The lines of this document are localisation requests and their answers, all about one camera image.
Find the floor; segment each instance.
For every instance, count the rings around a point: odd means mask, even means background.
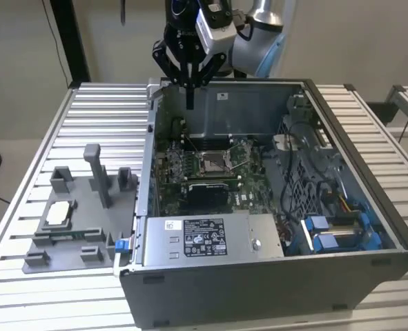
[[[11,200],[23,179],[41,140],[0,140],[0,197]],[[8,205],[0,201],[0,220]]]

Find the barcode sticker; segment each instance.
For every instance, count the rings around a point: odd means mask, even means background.
[[[218,93],[217,94],[217,100],[228,100],[229,99],[229,94],[227,92],[223,92],[223,93]]]
[[[167,219],[165,221],[165,230],[182,230],[182,221],[177,219]]]

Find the computer component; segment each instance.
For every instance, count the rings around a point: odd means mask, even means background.
[[[138,327],[352,309],[408,271],[404,221],[310,80],[184,97],[153,101],[135,240],[115,261]]]

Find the motherboard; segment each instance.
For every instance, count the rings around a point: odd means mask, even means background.
[[[159,215],[270,213],[273,193],[260,154],[248,137],[172,141],[156,154]]]

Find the yellow wire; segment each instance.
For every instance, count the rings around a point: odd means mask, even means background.
[[[345,209],[346,209],[348,212],[350,212],[350,211],[351,211],[351,208],[348,206],[347,202],[343,199],[343,197],[342,197],[341,195],[339,195],[339,198],[340,198],[340,200],[342,200]]]

